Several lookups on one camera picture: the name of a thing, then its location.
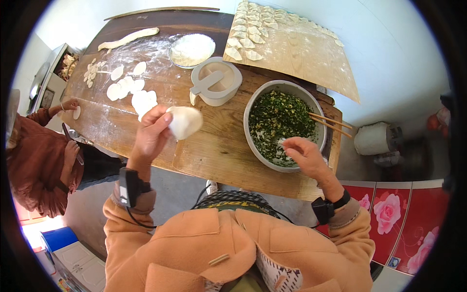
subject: brown jacket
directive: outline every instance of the brown jacket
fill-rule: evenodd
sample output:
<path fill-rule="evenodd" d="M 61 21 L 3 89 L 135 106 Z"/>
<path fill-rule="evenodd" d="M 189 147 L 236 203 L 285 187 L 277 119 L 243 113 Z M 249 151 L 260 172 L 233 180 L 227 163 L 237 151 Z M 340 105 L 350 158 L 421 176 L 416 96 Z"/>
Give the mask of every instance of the brown jacket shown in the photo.
<path fill-rule="evenodd" d="M 32 212 L 53 218 L 65 214 L 68 194 L 57 187 L 64 163 L 65 135 L 45 128 L 50 121 L 47 108 L 27 117 L 17 115 L 14 127 L 20 139 L 7 157 L 8 178 L 18 203 Z M 70 192 L 76 190 L 84 166 L 75 162 Z"/>
<path fill-rule="evenodd" d="M 290 287 L 289 279 L 295 281 L 290 291 L 371 290 L 375 243 L 368 236 L 370 214 L 354 199 L 331 219 L 329 240 L 267 214 L 215 208 L 182 212 L 151 235 L 114 196 L 119 197 L 117 187 L 104 204 L 105 291 L 209 291 L 242 276 L 255 263 L 271 291 Z M 133 216 L 152 225 L 148 214 Z M 230 257 L 209 265 L 224 254 Z"/>

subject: wooden cutting board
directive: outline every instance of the wooden cutting board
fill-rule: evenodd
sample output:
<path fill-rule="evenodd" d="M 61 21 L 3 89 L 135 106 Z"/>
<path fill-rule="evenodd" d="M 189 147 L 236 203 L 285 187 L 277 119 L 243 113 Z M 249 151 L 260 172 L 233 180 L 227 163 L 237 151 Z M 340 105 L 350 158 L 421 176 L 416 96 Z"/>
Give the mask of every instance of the wooden cutting board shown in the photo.
<path fill-rule="evenodd" d="M 360 103 L 357 85 L 343 47 L 338 46 L 333 37 L 313 28 L 310 21 L 295 23 L 287 16 L 286 19 L 287 24 L 278 23 L 278 29 L 267 28 L 269 37 L 261 36 L 266 43 L 255 43 L 254 49 L 240 48 L 241 61 L 236 61 L 225 52 L 223 60 L 289 74 L 339 92 Z M 246 21 L 242 25 L 247 29 L 253 26 L 248 24 L 251 20 Z M 256 51 L 263 59 L 247 59 L 247 50 Z"/>
<path fill-rule="evenodd" d="M 178 141 L 172 167 L 182 173 L 196 173 L 202 178 L 255 192 L 307 201 L 323 196 L 316 180 L 300 172 L 277 172 L 261 163 L 251 151 L 243 129 L 245 107 L 261 85 L 278 79 L 278 76 L 259 75 L 246 69 L 245 66 L 239 67 L 243 82 L 234 98 L 226 104 L 211 107 L 202 100 L 196 103 L 195 107 L 203 113 L 203 126 L 188 139 Z M 326 116 L 342 120 L 342 113 L 325 99 L 321 99 L 310 84 L 297 83 L 313 92 Z M 335 131 L 332 144 L 340 145 L 340 134 Z M 329 165 L 337 168 L 338 156 L 339 150 L 332 147 Z"/>

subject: chopsticks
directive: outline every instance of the chopsticks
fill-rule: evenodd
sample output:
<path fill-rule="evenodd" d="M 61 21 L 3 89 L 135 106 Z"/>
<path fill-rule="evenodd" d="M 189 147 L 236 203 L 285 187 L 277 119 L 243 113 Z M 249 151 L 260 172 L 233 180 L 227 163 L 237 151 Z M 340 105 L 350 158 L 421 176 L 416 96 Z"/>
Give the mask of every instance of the chopsticks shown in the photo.
<path fill-rule="evenodd" d="M 321 116 L 321 115 L 319 115 L 319 114 L 314 114 L 314 113 L 308 113 L 308 114 L 310 115 L 310 118 L 311 118 L 312 120 L 317 121 L 318 123 L 321 123 L 321 124 L 323 124 L 323 125 L 325 125 L 325 126 L 331 128 L 331 129 L 333 129 L 334 131 L 338 131 L 339 133 L 341 133 L 341 134 L 343 134 L 343 135 L 345 135 L 345 136 L 347 136 L 347 137 L 349 137 L 349 138 L 352 138 L 352 136 L 351 136 L 350 134 L 348 134 L 348 133 L 342 131 L 342 130 L 339 129 L 339 128 L 336 128 L 335 126 L 332 126 L 332 125 L 330 125 L 330 124 L 328 124 L 328 123 L 325 123 L 325 122 L 323 122 L 322 120 L 317 119 L 317 118 L 315 118 L 315 117 L 324 119 L 324 120 L 326 120 L 326 121 L 331 121 L 331 122 L 333 122 L 333 123 L 336 123 L 336 124 L 338 124 L 338 125 L 341 125 L 341 126 L 343 126 L 343 127 L 349 128 L 349 129 L 352 128 L 351 126 L 348 126 L 348 125 L 346 125 L 346 124 L 344 124 L 344 123 L 341 123 L 341 122 L 339 122 L 339 121 L 335 121 L 335 120 L 330 119 L 330 118 L 323 117 L 323 116 Z"/>

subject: person's left hand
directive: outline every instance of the person's left hand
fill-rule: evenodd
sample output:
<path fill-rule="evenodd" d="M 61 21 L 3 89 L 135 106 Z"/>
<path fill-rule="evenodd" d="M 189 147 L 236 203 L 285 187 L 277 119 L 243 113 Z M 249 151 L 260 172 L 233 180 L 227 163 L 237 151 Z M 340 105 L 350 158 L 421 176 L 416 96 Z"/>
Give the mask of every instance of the person's left hand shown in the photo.
<path fill-rule="evenodd" d="M 62 106 L 64 110 L 69 110 L 69 109 L 75 110 L 76 107 L 78 106 L 78 99 L 75 97 L 72 97 L 71 99 L 63 102 Z"/>
<path fill-rule="evenodd" d="M 141 119 L 136 140 L 128 158 L 127 168 L 138 171 L 138 176 L 149 182 L 151 162 L 161 153 L 171 132 L 168 128 L 172 114 L 165 105 L 157 105 Z"/>

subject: orange coat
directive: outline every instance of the orange coat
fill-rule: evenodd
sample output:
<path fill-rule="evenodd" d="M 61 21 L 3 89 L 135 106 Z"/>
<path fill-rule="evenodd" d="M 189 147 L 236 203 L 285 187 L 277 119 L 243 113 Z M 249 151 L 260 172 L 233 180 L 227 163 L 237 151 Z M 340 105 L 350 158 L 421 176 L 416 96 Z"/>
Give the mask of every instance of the orange coat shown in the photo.
<path fill-rule="evenodd" d="M 373 285 L 369 264 L 375 243 L 368 236 L 370 214 L 354 199 L 336 212 L 330 225 L 345 226 L 330 229 L 331 239 L 327 239 L 313 229 L 267 214 L 215 208 L 179 213 L 151 235 L 150 229 L 134 223 L 113 196 L 103 208 L 108 218 L 105 291 L 207 291 L 241 277 L 255 263 L 281 267 L 277 271 L 285 271 L 286 276 L 292 271 L 301 276 L 292 291 L 362 292 Z M 133 216 L 152 225 L 149 212 Z M 209 265 L 224 254 L 230 257 Z M 264 274 L 263 278 L 271 291 L 280 291 L 279 281 L 286 279 L 266 279 Z"/>

